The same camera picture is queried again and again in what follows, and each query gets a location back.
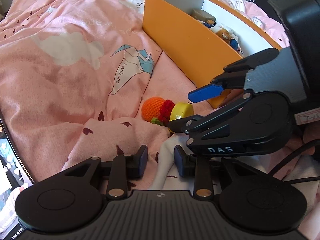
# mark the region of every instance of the crocheted orange ball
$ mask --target crocheted orange ball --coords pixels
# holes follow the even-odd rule
[[[164,103],[164,99],[160,97],[153,97],[147,99],[141,108],[142,118],[147,122],[151,122],[151,119],[158,117],[160,108]]]

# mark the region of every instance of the bed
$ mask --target bed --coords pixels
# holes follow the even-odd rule
[[[289,46],[281,24],[255,4],[220,1],[249,18],[282,48]],[[91,156],[110,161],[145,144],[149,152],[145,175],[130,182],[130,188],[150,188],[160,147],[170,133],[166,127],[145,122],[141,106],[153,96],[187,102],[195,86],[143,32],[144,2],[13,0],[0,23],[0,107],[35,181]],[[133,75],[119,87],[115,75],[129,60],[128,48],[144,55],[151,70]],[[204,101],[194,104],[194,111],[205,115],[212,107]],[[243,161],[268,172],[303,142],[319,137],[319,130],[319,122],[312,123],[303,137],[292,138],[283,149]],[[320,176],[319,164],[310,156],[313,152],[310,149],[292,160],[276,177]],[[167,189],[188,188],[175,175],[164,179]],[[319,182],[296,187],[308,200],[299,230],[309,239],[320,239]]]

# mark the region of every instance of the blue gripper fingertip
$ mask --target blue gripper fingertip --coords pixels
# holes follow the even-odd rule
[[[222,91],[223,91],[222,86],[209,84],[204,87],[200,87],[196,90],[191,91],[188,94],[188,99],[193,103],[198,103],[204,100],[208,100],[210,98],[217,97],[221,95]]]

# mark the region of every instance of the blue finger pad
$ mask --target blue finger pad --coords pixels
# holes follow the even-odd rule
[[[178,172],[179,172],[180,177],[184,177],[185,174],[183,172],[182,156],[176,147],[174,148],[174,163],[178,168]]]
[[[148,148],[146,147],[140,157],[139,176],[142,177],[148,162]]]
[[[222,86],[216,86],[216,85],[206,85],[204,87],[198,88],[196,90],[191,91],[188,94],[188,99],[192,103],[198,103],[204,100],[208,100],[210,98],[217,97],[221,95],[221,92],[223,91]]]

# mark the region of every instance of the black cable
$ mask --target black cable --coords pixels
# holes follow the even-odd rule
[[[300,148],[296,149],[295,151],[290,153],[287,157],[285,157],[282,161],[280,161],[268,174],[271,176],[275,175],[283,166],[289,163],[292,159],[294,159],[304,151],[310,149],[311,147],[317,146],[317,145],[320,145],[320,139],[315,139],[302,145]]]
[[[296,184],[296,183],[302,183],[302,182],[308,182],[308,181],[317,181],[320,180],[320,176],[318,177],[308,177],[308,178],[302,178],[302,179],[293,179],[293,180],[287,180],[284,181],[289,184]]]

